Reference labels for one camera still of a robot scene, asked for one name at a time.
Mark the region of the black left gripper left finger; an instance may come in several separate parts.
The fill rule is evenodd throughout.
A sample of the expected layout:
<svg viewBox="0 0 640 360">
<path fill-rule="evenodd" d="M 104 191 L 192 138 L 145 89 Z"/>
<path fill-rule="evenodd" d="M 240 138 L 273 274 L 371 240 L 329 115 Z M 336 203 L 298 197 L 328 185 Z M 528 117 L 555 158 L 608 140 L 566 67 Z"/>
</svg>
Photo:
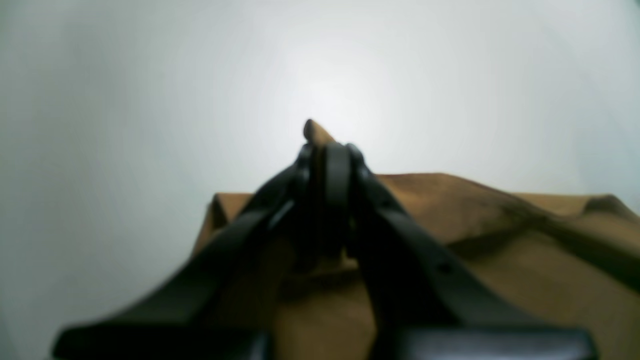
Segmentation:
<svg viewBox="0 0 640 360">
<path fill-rule="evenodd" d="M 59 334 L 55 360 L 270 360 L 263 330 L 198 324 L 218 303 L 243 251 L 274 230 L 299 205 L 310 182 L 314 148 L 268 180 L 218 238 L 169 281 L 123 312 Z"/>
</svg>

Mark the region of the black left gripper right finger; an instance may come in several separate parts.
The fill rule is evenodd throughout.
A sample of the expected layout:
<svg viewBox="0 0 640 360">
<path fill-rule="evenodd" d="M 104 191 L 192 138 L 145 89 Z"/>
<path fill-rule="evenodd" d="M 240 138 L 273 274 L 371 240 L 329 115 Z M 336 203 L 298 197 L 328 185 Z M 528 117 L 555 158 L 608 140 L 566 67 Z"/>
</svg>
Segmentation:
<svg viewBox="0 0 640 360">
<path fill-rule="evenodd" d="M 596 360 L 587 330 L 554 326 L 483 285 L 418 225 L 354 145 L 325 150 L 326 227 L 358 262 L 371 360 Z"/>
</svg>

